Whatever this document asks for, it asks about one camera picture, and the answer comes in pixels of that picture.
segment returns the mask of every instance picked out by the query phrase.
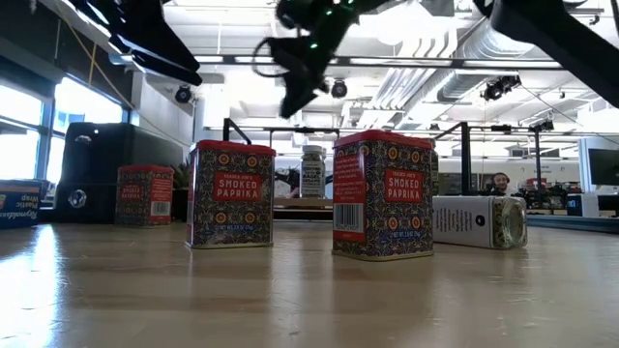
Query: red label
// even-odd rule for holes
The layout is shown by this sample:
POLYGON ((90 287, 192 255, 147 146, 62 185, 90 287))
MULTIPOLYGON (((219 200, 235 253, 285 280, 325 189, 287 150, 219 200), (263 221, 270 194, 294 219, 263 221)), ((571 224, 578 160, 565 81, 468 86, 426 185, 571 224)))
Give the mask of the red label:
POLYGON ((187 192, 187 231, 186 237, 187 242, 193 245, 193 190, 195 189, 195 184, 193 181, 195 180, 195 157, 197 156, 197 151, 194 151, 191 155, 190 160, 190 186, 188 187, 187 192))
POLYGON ((385 200, 387 202, 421 203, 424 174, 418 171, 387 169, 385 200))
POLYGON ((333 179, 333 238, 362 243, 366 240, 366 176, 363 154, 337 157, 333 179))
POLYGON ((136 201, 142 199, 142 187, 140 185, 123 185, 120 189, 120 199, 124 201, 136 201))
POLYGON ((262 199, 262 177, 245 173, 215 173, 215 200, 255 202, 262 199))
POLYGON ((151 221, 170 221, 172 209, 171 179, 154 178, 151 181, 151 221))

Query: white label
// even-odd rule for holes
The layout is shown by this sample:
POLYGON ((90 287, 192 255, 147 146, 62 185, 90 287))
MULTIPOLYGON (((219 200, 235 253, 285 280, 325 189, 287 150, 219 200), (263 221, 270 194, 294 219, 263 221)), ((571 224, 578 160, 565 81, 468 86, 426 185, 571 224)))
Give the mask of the white label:
POLYGON ((301 163, 301 197, 304 195, 324 196, 325 173, 321 161, 304 160, 301 163))
POLYGON ((433 197, 434 241, 471 247, 492 247, 492 198, 433 197))

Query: security camera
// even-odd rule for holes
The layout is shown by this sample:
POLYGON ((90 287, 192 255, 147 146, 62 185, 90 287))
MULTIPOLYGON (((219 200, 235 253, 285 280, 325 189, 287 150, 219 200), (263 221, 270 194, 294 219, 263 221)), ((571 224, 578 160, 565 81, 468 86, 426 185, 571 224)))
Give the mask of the security camera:
POLYGON ((178 103, 188 103, 192 100, 192 90, 190 89, 189 86, 180 86, 178 88, 178 91, 176 91, 176 95, 174 96, 174 99, 178 102, 178 103))
POLYGON ((331 96, 340 99, 346 97, 346 94, 348 94, 348 87, 346 87, 344 81, 340 79, 336 80, 331 88, 331 96))

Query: black speaker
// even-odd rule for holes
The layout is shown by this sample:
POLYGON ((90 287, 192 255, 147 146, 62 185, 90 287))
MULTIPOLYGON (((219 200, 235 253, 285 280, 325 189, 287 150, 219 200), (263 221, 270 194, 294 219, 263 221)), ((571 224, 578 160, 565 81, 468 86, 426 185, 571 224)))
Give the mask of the black speaker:
POLYGON ((134 125, 71 123, 52 218, 113 223, 119 167, 182 161, 179 145, 134 125))
POLYGON ((116 184, 123 165, 178 165, 183 149, 131 124, 71 123, 60 183, 116 184))

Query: spice tin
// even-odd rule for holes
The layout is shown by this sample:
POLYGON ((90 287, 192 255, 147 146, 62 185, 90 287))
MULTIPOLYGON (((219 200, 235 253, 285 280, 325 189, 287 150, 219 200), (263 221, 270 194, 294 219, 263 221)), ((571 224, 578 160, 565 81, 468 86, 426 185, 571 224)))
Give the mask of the spice tin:
POLYGON ((187 244, 196 248, 273 244, 276 152, 202 140, 191 152, 187 244))
POLYGON ((333 254, 432 255, 429 141, 367 130, 336 141, 333 254))
POLYGON ((118 168, 115 224, 167 226, 171 222, 174 170, 156 165, 118 168))

